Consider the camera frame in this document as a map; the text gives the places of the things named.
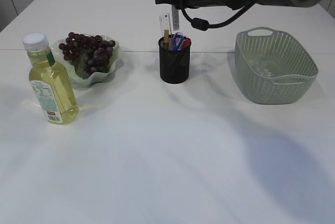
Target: black mesh pen holder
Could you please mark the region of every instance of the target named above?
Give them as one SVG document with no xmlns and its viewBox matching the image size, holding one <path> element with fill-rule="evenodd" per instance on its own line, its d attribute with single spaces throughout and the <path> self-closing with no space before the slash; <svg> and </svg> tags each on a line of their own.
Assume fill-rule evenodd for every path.
<svg viewBox="0 0 335 224">
<path fill-rule="evenodd" d="M 169 84 L 181 84 L 189 76 L 191 44 L 183 50 L 167 50 L 163 48 L 163 39 L 158 42 L 161 79 Z"/>
</svg>

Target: basket handle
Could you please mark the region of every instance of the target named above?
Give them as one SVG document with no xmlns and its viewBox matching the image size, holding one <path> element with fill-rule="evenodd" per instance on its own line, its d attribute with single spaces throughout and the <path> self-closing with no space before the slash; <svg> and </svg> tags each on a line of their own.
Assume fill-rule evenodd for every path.
<svg viewBox="0 0 335 224">
<path fill-rule="evenodd" d="M 271 28 L 268 28 L 268 27 L 257 27 L 257 28 L 249 29 L 249 30 L 245 31 L 244 33 L 247 33 L 247 35 L 248 35 L 249 37 L 253 37 L 253 36 L 249 35 L 249 33 L 250 33 L 250 32 L 253 32 L 253 31 L 257 31 L 257 30 L 267 30 L 267 31 L 271 31 L 272 34 L 273 34 L 274 32 L 277 32 L 277 30 L 274 30 L 274 29 L 271 29 Z"/>
<path fill-rule="evenodd" d="M 283 81 L 285 79 L 292 79 L 292 78 L 296 78 L 296 79 L 302 79 L 302 82 L 298 82 L 298 83 L 277 83 L 276 81 Z M 300 75 L 287 75 L 287 76 L 280 76 L 280 77 L 274 77 L 272 78 L 272 83 L 274 85 L 300 85 L 300 84 L 304 84 L 307 81 L 311 80 L 313 77 L 309 77 L 309 76 L 300 76 Z"/>
</svg>

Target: cooking oil bottle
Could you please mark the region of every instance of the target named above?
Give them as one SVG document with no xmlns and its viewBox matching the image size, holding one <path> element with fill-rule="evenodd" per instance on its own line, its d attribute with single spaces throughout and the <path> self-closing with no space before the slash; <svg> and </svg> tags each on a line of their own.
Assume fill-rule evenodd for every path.
<svg viewBox="0 0 335 224">
<path fill-rule="evenodd" d="M 32 33 L 24 37 L 32 68 L 29 82 L 50 123 L 71 123 L 79 108 L 65 67 L 55 62 L 46 36 Z"/>
</svg>

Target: grapes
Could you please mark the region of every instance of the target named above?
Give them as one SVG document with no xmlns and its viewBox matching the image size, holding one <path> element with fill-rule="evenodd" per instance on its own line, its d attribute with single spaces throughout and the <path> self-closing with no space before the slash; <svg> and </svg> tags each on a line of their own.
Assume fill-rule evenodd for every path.
<svg viewBox="0 0 335 224">
<path fill-rule="evenodd" d="M 97 72 L 97 71 L 98 71 L 97 67 L 91 67 L 90 68 L 91 73 L 94 73 L 94 72 Z"/>
<path fill-rule="evenodd" d="M 102 42 L 100 43 L 100 47 L 101 47 L 101 48 L 104 48 L 104 49 L 106 49 L 108 45 L 109 45 L 109 44 L 108 44 L 108 42 L 107 42 L 106 40 L 104 40 L 104 41 L 102 41 Z"/>
<path fill-rule="evenodd" d="M 108 42 L 109 46 L 111 47 L 114 47 L 115 46 L 115 41 L 114 40 L 111 40 Z"/>
<path fill-rule="evenodd" d="M 58 45 L 58 48 L 59 48 L 60 50 L 64 50 L 64 48 L 65 48 L 65 44 L 63 44 L 63 43 L 59 44 L 59 45 Z"/>
<path fill-rule="evenodd" d="M 84 62 L 85 64 L 87 64 L 89 60 L 90 60 L 90 58 L 88 57 L 88 55 L 85 55 L 85 56 L 83 57 L 83 62 Z"/>
<path fill-rule="evenodd" d="M 114 51 L 114 49 L 113 49 L 113 47 L 111 47 L 111 46 L 108 46 L 108 47 L 106 48 L 106 53 L 109 54 L 109 55 L 112 55 L 113 51 Z"/>
<path fill-rule="evenodd" d="M 91 57 L 93 57 L 94 51 L 89 49 L 89 50 L 87 50 L 86 53 L 87 53 L 88 57 L 91 58 Z"/>
<path fill-rule="evenodd" d="M 89 44 L 90 43 L 89 37 L 85 37 L 83 41 L 84 41 L 84 44 Z"/>
<path fill-rule="evenodd" d="M 100 61 L 105 62 L 107 60 L 107 54 L 100 55 Z"/>
<path fill-rule="evenodd" d="M 83 79 L 88 79 L 91 75 L 89 73 L 85 73 L 84 76 L 83 76 Z"/>
<path fill-rule="evenodd" d="M 95 63 L 96 63 L 96 62 L 99 62 L 99 60 L 100 60 L 100 56 L 99 56 L 99 54 L 95 54 L 95 53 L 94 53 L 94 55 L 93 55 L 93 60 L 94 60 Z"/>
<path fill-rule="evenodd" d="M 97 54 L 103 54 L 105 53 L 105 50 L 103 48 L 99 48 L 96 50 Z"/>
<path fill-rule="evenodd" d="M 82 41 L 82 40 L 85 39 L 85 35 L 84 34 L 80 34 L 78 37 L 79 37 L 79 41 Z"/>
<path fill-rule="evenodd" d="M 74 32 L 70 32 L 65 41 L 67 44 L 59 44 L 59 49 L 71 65 L 81 66 L 82 78 L 87 79 L 95 72 L 108 73 L 115 41 L 103 40 L 100 35 L 85 36 Z"/>
<path fill-rule="evenodd" d="M 70 42 L 68 44 L 69 50 L 73 51 L 75 49 L 75 46 L 73 45 L 73 42 Z"/>
<path fill-rule="evenodd" d="M 103 40 L 102 36 L 99 36 L 99 35 L 96 35 L 95 38 L 96 38 L 96 40 L 100 40 L 100 41 Z"/>
<path fill-rule="evenodd" d="M 64 55 L 64 60 L 65 60 L 65 61 L 70 61 L 70 60 L 71 60 L 70 55 Z"/>
</svg>

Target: pencil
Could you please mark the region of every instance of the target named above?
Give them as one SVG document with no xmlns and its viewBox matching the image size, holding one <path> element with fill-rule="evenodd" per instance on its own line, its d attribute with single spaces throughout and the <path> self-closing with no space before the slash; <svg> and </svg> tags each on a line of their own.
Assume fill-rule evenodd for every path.
<svg viewBox="0 0 335 224">
<path fill-rule="evenodd" d="M 164 30 L 164 40 L 163 40 L 163 48 L 169 50 L 169 42 L 170 42 L 170 32 L 168 29 Z"/>
</svg>

